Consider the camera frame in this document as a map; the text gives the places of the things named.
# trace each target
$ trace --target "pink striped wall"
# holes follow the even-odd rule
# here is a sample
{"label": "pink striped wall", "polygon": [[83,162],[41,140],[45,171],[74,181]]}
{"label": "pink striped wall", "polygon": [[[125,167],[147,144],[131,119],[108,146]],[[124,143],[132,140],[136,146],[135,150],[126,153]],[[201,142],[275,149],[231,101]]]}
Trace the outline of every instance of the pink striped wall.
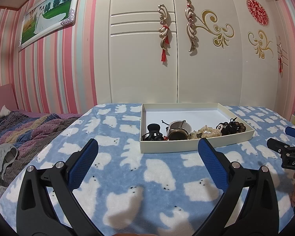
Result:
{"label": "pink striped wall", "polygon": [[0,9],[0,86],[12,83],[20,109],[84,113],[97,104],[94,72],[96,0],[79,0],[76,22],[18,52],[24,13]]}

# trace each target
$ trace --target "picture frame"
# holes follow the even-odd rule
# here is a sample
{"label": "picture frame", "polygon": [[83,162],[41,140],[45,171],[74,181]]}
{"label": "picture frame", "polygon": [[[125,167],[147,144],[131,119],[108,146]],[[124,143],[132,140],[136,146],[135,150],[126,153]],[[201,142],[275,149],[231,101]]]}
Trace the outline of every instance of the picture frame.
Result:
{"label": "picture frame", "polygon": [[40,0],[23,17],[18,51],[74,22],[78,0]]}

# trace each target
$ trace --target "wardrobe handle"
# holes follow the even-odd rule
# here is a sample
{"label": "wardrobe handle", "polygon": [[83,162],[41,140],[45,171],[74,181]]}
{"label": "wardrobe handle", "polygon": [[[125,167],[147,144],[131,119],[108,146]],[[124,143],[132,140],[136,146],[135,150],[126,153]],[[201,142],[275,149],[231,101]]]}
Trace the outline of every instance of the wardrobe handle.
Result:
{"label": "wardrobe handle", "polygon": [[187,1],[187,8],[185,10],[185,15],[188,20],[187,34],[188,34],[188,37],[191,42],[191,48],[190,48],[189,52],[192,52],[196,48],[196,46],[194,45],[194,41],[196,40],[197,31],[196,31],[196,29],[193,29],[194,20],[192,18],[195,15],[195,13],[194,13],[194,9],[191,8],[191,1],[190,0],[186,0],[186,1]]}

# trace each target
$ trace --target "beige scrunchie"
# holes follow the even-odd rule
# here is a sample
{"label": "beige scrunchie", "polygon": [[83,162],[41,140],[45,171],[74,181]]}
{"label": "beige scrunchie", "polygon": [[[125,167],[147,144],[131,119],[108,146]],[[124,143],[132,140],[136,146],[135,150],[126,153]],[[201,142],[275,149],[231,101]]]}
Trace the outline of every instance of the beige scrunchie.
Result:
{"label": "beige scrunchie", "polygon": [[193,131],[191,133],[191,136],[189,137],[189,139],[199,139],[199,137],[197,137],[197,134],[202,133],[201,138],[208,138],[208,137],[214,137],[214,136],[221,136],[222,132],[220,132],[218,129],[213,129],[211,127],[208,127],[207,125],[205,125],[204,127],[202,127],[201,129],[199,129],[198,131]]}

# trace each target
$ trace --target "wardrobe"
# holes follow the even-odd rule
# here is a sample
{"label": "wardrobe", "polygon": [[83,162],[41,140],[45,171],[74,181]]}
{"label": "wardrobe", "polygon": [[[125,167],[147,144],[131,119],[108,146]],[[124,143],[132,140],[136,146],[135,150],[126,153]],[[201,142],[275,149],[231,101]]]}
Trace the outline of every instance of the wardrobe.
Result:
{"label": "wardrobe", "polygon": [[[267,24],[260,24],[249,1],[97,0],[98,103],[218,102],[273,109],[279,66],[271,10],[265,0],[253,0],[267,13]],[[166,27],[159,32],[162,12]],[[162,62],[164,30],[169,44]]]}

